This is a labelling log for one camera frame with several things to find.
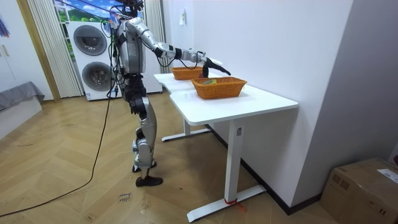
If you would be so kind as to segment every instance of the white wall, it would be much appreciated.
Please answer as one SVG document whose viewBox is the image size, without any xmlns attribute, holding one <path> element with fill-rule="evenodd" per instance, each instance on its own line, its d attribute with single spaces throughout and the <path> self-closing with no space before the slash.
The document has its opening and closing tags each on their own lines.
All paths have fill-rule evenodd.
<svg viewBox="0 0 398 224">
<path fill-rule="evenodd" d="M 181 49 L 193 48 L 193 0 L 164 0 L 164 26 L 166 31 L 166 42 Z M 185 10 L 185 25 L 181 26 L 180 17 Z M 174 61 L 170 67 L 182 67 L 179 61 Z"/>
<path fill-rule="evenodd" d="M 294 196 L 323 190 L 332 168 L 387 159 L 398 141 L 398 1 L 355 0 Z"/>
<path fill-rule="evenodd" d="M 194 1 L 196 50 L 299 109 L 246 121 L 243 159 L 285 201 L 294 192 L 352 1 Z M 228 125 L 214 129 L 227 141 Z"/>
<path fill-rule="evenodd" d="M 37 57 L 29 32 L 16 0 L 0 0 L 0 14 L 10 32 L 10 38 L 0 37 L 9 52 L 7 61 L 17 80 L 32 81 L 45 95 L 53 96 Z"/>
</svg>

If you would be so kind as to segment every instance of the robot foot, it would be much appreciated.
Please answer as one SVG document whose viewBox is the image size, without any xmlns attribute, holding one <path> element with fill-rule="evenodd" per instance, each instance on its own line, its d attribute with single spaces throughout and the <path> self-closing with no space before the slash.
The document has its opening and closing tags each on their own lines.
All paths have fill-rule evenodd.
<svg viewBox="0 0 398 224">
<path fill-rule="evenodd" d="M 136 180 L 136 186 L 137 187 L 144 187 L 144 186 L 158 186 L 163 183 L 163 178 L 161 177 L 151 177 L 147 176 L 145 179 L 138 177 Z"/>
<path fill-rule="evenodd" d="M 155 166 L 157 166 L 156 161 L 152 164 L 152 166 L 150 168 L 154 168 Z M 132 172 L 133 173 L 140 172 L 140 171 L 141 171 L 141 169 L 139 167 L 137 167 L 137 166 L 133 166 L 132 167 Z"/>
</svg>

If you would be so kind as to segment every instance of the stacked washer dryer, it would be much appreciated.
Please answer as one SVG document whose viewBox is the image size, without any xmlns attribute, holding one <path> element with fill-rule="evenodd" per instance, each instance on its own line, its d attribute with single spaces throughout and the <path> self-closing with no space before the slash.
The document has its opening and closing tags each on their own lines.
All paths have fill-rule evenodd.
<svg viewBox="0 0 398 224">
<path fill-rule="evenodd" d="M 111 86 L 111 97 L 115 97 L 116 84 L 108 54 L 111 39 L 104 35 L 102 24 L 70 21 L 66 26 L 87 100 L 107 99 Z"/>
</svg>

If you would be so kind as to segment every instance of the desk base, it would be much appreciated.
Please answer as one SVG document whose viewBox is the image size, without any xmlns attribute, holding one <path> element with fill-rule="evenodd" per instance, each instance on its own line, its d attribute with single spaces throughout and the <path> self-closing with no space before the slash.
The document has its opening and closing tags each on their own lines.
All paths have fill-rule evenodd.
<svg viewBox="0 0 398 224">
<path fill-rule="evenodd" d="M 169 140 L 176 140 L 176 139 L 186 138 L 186 137 L 190 137 L 190 136 L 194 136 L 194 135 L 202 134 L 202 133 L 208 133 L 208 132 L 210 132 L 210 130 L 205 128 L 205 129 L 201 129 L 201 130 L 197 130 L 197 131 L 190 131 L 189 134 L 185 134 L 185 133 L 174 134 L 172 136 L 162 137 L 162 142 L 166 142 L 166 141 L 169 141 Z"/>
<path fill-rule="evenodd" d="M 266 189 L 261 185 L 257 185 L 250 189 L 244 190 L 237 194 L 238 202 L 251 198 L 257 194 L 261 194 L 265 191 Z M 215 213 L 218 210 L 224 209 L 228 206 L 231 205 L 226 204 L 224 199 L 218 200 L 216 202 L 210 203 L 208 205 L 192 210 L 191 212 L 188 212 L 187 214 L 188 221 L 191 223 L 199 218 Z"/>
</svg>

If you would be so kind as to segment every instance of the humanoid robot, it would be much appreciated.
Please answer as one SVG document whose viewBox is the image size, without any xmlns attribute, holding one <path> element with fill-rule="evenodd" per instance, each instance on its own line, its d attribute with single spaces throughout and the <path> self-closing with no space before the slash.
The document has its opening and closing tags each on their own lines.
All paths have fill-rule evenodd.
<svg viewBox="0 0 398 224">
<path fill-rule="evenodd" d="M 144 21 L 137 17 L 137 11 L 143 7 L 142 2 L 135 0 L 118 0 L 123 3 L 123 14 L 133 17 L 129 20 L 122 20 L 116 30 L 115 45 L 118 50 L 118 74 L 122 76 L 123 82 L 120 83 L 121 93 L 131 108 L 131 113 L 138 114 L 141 126 L 136 129 L 136 140 L 133 141 L 132 149 L 138 155 L 134 160 L 133 172 L 141 171 L 141 177 L 136 180 L 136 186 L 155 186 L 160 185 L 163 179 L 151 177 L 149 170 L 156 166 L 153 159 L 154 145 L 156 139 L 156 116 L 146 89 L 142 84 L 141 72 L 145 72 L 145 49 L 147 47 L 156 57 L 175 60 L 187 60 L 193 63 L 203 64 L 203 76 L 207 77 L 208 69 L 215 68 L 222 72 L 230 73 L 223 67 L 213 63 L 205 57 L 205 53 L 184 50 L 173 47 L 169 44 L 159 42 L 152 32 L 144 24 Z"/>
</svg>

